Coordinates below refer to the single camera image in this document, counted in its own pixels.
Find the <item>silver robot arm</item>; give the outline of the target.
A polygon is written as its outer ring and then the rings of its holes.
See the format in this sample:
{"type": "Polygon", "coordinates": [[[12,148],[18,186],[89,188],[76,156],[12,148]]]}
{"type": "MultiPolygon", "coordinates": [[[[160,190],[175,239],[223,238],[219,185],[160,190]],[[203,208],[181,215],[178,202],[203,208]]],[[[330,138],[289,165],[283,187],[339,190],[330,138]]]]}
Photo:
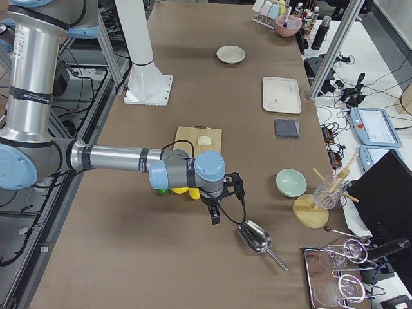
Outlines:
{"type": "Polygon", "coordinates": [[[48,132],[59,42],[99,35],[96,1],[11,1],[14,49],[6,124],[1,130],[1,187],[19,190],[62,171],[115,169],[149,175],[155,189],[199,188],[211,221],[220,222],[225,162],[215,151],[114,147],[54,138],[48,132]]]}

